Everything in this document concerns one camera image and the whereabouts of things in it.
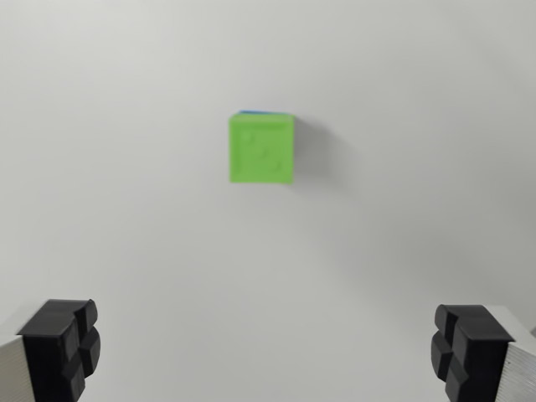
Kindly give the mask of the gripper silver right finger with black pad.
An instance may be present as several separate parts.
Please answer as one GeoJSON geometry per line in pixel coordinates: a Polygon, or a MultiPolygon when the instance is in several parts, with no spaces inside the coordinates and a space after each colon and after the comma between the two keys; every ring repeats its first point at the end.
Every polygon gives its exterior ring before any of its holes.
{"type": "Polygon", "coordinates": [[[506,307],[439,305],[430,358],[448,400],[535,401],[535,331],[506,307]]]}

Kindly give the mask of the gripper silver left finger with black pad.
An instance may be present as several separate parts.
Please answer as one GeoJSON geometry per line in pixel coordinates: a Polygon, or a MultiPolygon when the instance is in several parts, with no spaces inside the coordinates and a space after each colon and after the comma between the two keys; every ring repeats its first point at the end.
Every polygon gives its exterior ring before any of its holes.
{"type": "Polygon", "coordinates": [[[2,326],[1,400],[78,401],[101,354],[97,319],[91,299],[50,299],[21,327],[2,326]]]}

